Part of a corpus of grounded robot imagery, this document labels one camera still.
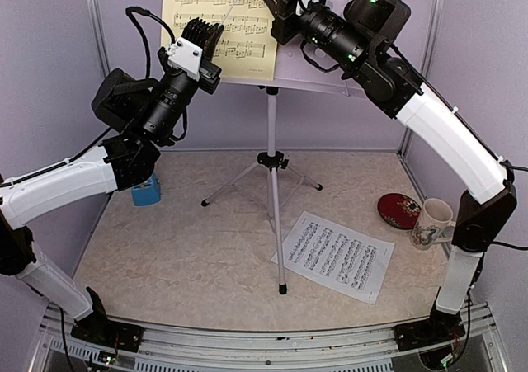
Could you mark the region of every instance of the red coaster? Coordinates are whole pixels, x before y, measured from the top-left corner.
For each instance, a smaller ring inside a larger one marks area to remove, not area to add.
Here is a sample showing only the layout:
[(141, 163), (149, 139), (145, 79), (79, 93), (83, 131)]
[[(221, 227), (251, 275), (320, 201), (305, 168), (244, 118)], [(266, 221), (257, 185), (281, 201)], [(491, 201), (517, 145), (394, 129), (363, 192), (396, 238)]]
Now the red coaster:
[(409, 196), (401, 193), (388, 193), (378, 200), (378, 212), (384, 221), (396, 229), (414, 228), (422, 209)]

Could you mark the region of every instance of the paper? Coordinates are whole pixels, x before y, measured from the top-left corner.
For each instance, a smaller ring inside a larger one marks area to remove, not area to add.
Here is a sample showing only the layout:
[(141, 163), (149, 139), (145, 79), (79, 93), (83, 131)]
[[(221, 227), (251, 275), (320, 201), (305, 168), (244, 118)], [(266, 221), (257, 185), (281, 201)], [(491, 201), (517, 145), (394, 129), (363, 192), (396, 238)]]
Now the paper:
[[(187, 22), (196, 17), (220, 23), (234, 0), (163, 0), (163, 20), (178, 37)], [(272, 80), (276, 41), (271, 37), (271, 15), (262, 0), (238, 0), (224, 22), (224, 33), (214, 52), (213, 63), (225, 78)], [(169, 37), (162, 33), (162, 44)]]
[[(291, 271), (368, 304), (378, 298), (394, 249), (306, 211), (282, 247)], [(271, 260), (277, 263), (277, 254)]]

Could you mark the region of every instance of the blue box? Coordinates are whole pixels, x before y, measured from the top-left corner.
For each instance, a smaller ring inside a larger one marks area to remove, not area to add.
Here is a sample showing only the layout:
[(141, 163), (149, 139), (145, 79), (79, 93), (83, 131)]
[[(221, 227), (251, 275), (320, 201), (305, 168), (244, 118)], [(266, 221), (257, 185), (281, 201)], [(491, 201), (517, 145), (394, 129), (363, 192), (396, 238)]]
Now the blue box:
[(141, 185), (132, 188), (132, 198), (134, 205), (153, 205), (162, 199), (162, 187), (159, 184), (158, 176), (153, 173), (150, 178)]

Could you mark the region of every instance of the wall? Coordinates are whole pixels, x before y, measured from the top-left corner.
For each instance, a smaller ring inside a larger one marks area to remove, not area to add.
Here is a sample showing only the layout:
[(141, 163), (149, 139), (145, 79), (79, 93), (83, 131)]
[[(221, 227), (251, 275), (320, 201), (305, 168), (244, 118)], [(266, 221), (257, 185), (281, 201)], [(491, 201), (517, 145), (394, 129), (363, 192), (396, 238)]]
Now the wall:
[[(426, 43), (432, 0), (404, 0), (413, 10), (398, 44), (419, 67)], [(160, 13), (162, 0), (99, 0), (111, 67), (144, 76), (145, 58), (137, 30), (125, 16), (128, 6)], [(154, 53), (160, 27), (144, 26)], [(161, 70), (153, 56), (153, 75)], [(280, 148), (396, 150), (403, 128), (365, 98), (283, 89), (279, 94), (277, 145)], [(214, 96), (199, 92), (189, 108), (189, 134), (183, 149), (263, 148), (266, 145), (266, 94), (255, 87), (221, 84)]]
[[(526, 0), (445, 0), (431, 82), (460, 108), (489, 146), (514, 164), (528, 164), (528, 29)], [(455, 208), (464, 185), (420, 139), (408, 161), (426, 194)], [(526, 245), (528, 176), (516, 174), (519, 206), (499, 234)], [(513, 370), (528, 365), (528, 254), (491, 247), (475, 297), (490, 303)]]
[[(24, 174), (72, 156), (104, 126), (90, 101), (101, 81), (85, 0), (0, 0), (0, 172)], [(31, 223), (35, 240), (72, 273), (104, 196)], [(0, 370), (27, 370), (46, 302), (0, 277)]]

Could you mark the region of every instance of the floral mug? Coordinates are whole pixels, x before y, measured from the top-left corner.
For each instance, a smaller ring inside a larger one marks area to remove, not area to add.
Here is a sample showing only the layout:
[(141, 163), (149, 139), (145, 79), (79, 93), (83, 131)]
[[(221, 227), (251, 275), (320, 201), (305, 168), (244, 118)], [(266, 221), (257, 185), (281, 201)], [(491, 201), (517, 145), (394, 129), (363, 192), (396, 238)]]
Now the floral mug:
[(427, 199), (411, 233), (411, 244), (419, 250), (428, 250), (433, 244), (450, 242), (441, 238), (447, 227), (454, 227), (453, 210), (440, 199)]

